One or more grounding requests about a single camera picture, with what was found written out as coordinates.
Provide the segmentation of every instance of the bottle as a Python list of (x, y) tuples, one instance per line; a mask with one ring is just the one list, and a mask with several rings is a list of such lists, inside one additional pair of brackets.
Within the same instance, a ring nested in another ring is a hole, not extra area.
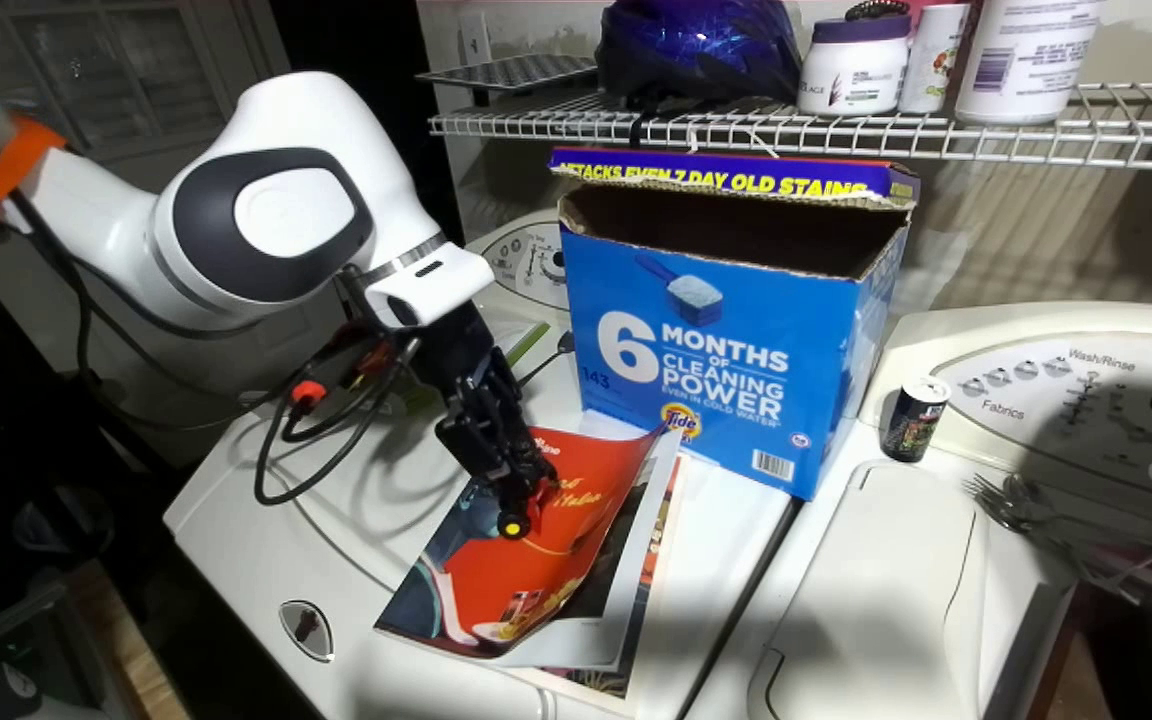
[(1080, 80), (1104, 0), (983, 0), (956, 88), (956, 118), (1053, 123)]
[(901, 110), (945, 110), (968, 19), (974, 4), (963, 0), (917, 7)]
[(910, 63), (910, 17), (822, 19), (800, 80), (800, 110), (898, 110)]

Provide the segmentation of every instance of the white appliance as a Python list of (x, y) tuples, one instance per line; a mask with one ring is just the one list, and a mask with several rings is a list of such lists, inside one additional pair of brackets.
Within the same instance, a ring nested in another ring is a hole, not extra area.
[[(891, 390), (926, 377), (950, 412), (926, 459), (887, 459)], [(1072, 549), (1152, 549), (1147, 466), (1147, 305), (905, 315), (694, 714), (1026, 714), (1072, 584), (1122, 580)], [(1037, 543), (976, 498), (1000, 489), (1049, 510)]]
[[(505, 352), (527, 347), (518, 360), (527, 377), (567, 324), (558, 215), (534, 210), (474, 247), (497, 266), (497, 289), (478, 305)], [(523, 386), (545, 426), (626, 432), (582, 412), (573, 352)], [(462, 462), (433, 437), (433, 412), (376, 418), (325, 485), (286, 507), (252, 498), (252, 459), (272, 412), (247, 412), (166, 521), (185, 554), (331, 720), (681, 714), (759, 553), (783, 533), (789, 494), (684, 456), (626, 696), (534, 667), (548, 629), (500, 659), (462, 659), (376, 631), (376, 616), (466, 489)], [(278, 456), (267, 474), (298, 485), (337, 446), (342, 439), (325, 439)]]

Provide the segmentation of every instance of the blue box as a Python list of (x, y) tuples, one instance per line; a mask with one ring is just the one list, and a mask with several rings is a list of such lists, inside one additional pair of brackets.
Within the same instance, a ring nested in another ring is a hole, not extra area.
[(887, 334), (898, 162), (558, 146), (582, 396), (811, 498)]

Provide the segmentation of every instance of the wire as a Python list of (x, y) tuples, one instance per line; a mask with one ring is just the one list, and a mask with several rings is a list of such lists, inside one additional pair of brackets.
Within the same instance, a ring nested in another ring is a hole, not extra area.
[(289, 418), (291, 412), (291, 398), (286, 396), (267, 418), (267, 432), (262, 439), (262, 451), (256, 451), (256, 480), (252, 480), (252, 494), (256, 504), (272, 507), (272, 504), (291, 504), (298, 494), (304, 494), (308, 489), (315, 489), (320, 480), (327, 480), (345, 456), (363, 439), (363, 432), (373, 426), (376, 418), (376, 407), (389, 398), (389, 390), (396, 386), (396, 381), (411, 367), (411, 356), (417, 356), (422, 341), (407, 341), (404, 352), (389, 364), (389, 372), (362, 390), (362, 403), (345, 414), (345, 418), (356, 418), (352, 437), (314, 470), (304, 474), (299, 485), (291, 485), (289, 490), (272, 494), (264, 490), (264, 474), (267, 474), (267, 462), (272, 462), (272, 439), (281, 437), (281, 424)]
[(369, 390), (352, 396), (345, 403), (345, 412), (315, 418), (314, 426), (298, 426), (299, 414), (291, 414), (281, 437), (286, 437), (286, 442), (308, 442), (308, 439), (327, 437), (331, 426), (348, 424), (363, 403), (369, 403)]
[(191, 396), (207, 396), (225, 407), (252, 407), (252, 403), (238, 403), (225, 390), (202, 386), (191, 381), (185, 381), (181, 372), (173, 372), (170, 364), (161, 364), (121, 319), (113, 319), (107, 307), (98, 305), (93, 289), (82, 274), (82, 265), (69, 257), (69, 247), (59, 242), (59, 235), (52, 230), (52, 222), (45, 220), (45, 210), (22, 191), (13, 188), (7, 198), (16, 204), (16, 210), (29, 220), (31, 238), (45, 257), (45, 265), (76, 293), (82, 305), (82, 328), (76, 328), (76, 367), (84, 381), (93, 381), (93, 315), (113, 328), (115, 341), (126, 341), (154, 372), (161, 372), (166, 381), (173, 381), (177, 386), (191, 390)]
[(567, 352), (578, 352), (578, 334), (573, 331), (563, 331), (561, 342), (527, 377), (519, 377), (519, 386), (527, 386), (551, 360), (561, 360)]

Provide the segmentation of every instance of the wire shelf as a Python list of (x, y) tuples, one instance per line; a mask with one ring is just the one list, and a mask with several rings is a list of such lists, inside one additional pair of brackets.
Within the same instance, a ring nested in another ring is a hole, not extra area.
[(433, 135), (640, 143), (710, 152), (804, 152), (887, 161), (995, 161), (1152, 173), (1152, 84), (1080, 84), (1044, 127), (959, 123), (950, 115), (804, 115), (789, 103), (640, 115), (573, 97), (545, 107), (470, 107), (433, 115)]

